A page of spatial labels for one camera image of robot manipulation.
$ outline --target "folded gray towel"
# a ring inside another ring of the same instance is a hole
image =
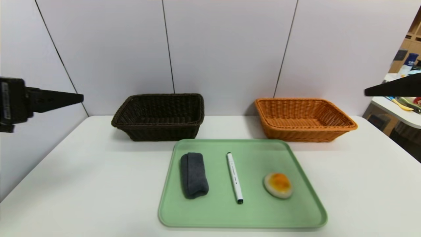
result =
[[[200,153],[189,152],[180,159],[181,183],[188,199],[204,196],[209,191],[205,164]]]

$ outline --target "white table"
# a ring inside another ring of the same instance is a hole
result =
[[[396,80],[395,73],[388,73],[384,77],[386,81],[393,81]],[[373,97],[371,100],[371,104],[381,108],[382,110],[388,112],[389,114],[394,115],[399,121],[409,125],[411,127],[421,129],[421,115],[412,112],[412,111],[405,111],[401,109],[397,104],[393,103],[392,101],[384,98],[384,97]]]
[[[111,116],[92,116],[0,204],[0,236],[421,236],[421,164],[352,118],[359,128],[331,143],[289,143],[327,210],[318,230],[163,226],[157,210],[175,142],[132,142]],[[264,135],[258,117],[207,116],[197,138]]]

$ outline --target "white marker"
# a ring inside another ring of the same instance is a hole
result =
[[[228,154],[226,154],[226,158],[228,159],[228,166],[231,172],[232,185],[234,186],[235,196],[237,197],[237,203],[242,204],[243,199],[242,199],[240,181],[238,180],[237,170],[235,169],[234,159],[232,158],[231,152],[228,152]]]

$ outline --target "green tray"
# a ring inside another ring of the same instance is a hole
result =
[[[186,199],[181,189],[182,155],[203,155],[209,192]],[[240,180],[243,204],[237,204],[226,154],[232,153]],[[289,199],[278,199],[263,185],[270,172],[288,176]],[[318,228],[326,224],[326,210],[289,146],[280,140],[199,140],[176,143],[158,210],[169,227]]]

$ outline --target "basket rim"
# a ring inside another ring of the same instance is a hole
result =
[[[269,121],[267,121],[267,118],[265,117],[262,107],[260,107],[259,102],[263,100],[270,100],[270,101],[276,101],[276,100],[317,100],[317,101],[324,101],[328,104],[330,104],[341,116],[345,117],[351,125],[348,126],[309,126],[309,127],[297,127],[297,126],[275,126],[271,124]],[[339,109],[335,104],[332,102],[321,99],[321,98],[259,98],[255,100],[255,106],[257,108],[257,111],[259,112],[260,120],[262,123],[264,123],[265,126],[277,130],[277,131],[299,131],[299,132],[318,132],[318,131],[352,131],[356,130],[358,128],[357,123],[352,120],[345,112],[343,112],[341,109]]]
[[[199,118],[195,121],[188,122],[188,123],[154,123],[154,124],[125,124],[125,123],[117,123],[118,119],[122,115],[122,113],[127,108],[130,101],[135,97],[147,97],[147,96],[154,96],[154,97],[182,97],[182,96],[196,96],[199,98],[200,103],[200,115]],[[116,128],[148,128],[148,127],[162,127],[162,128],[169,128],[169,127],[193,127],[199,126],[203,123],[204,119],[204,100],[203,96],[199,93],[182,93],[182,94],[137,94],[129,96],[124,103],[118,108],[117,112],[115,113],[114,117],[111,120],[111,125]]]

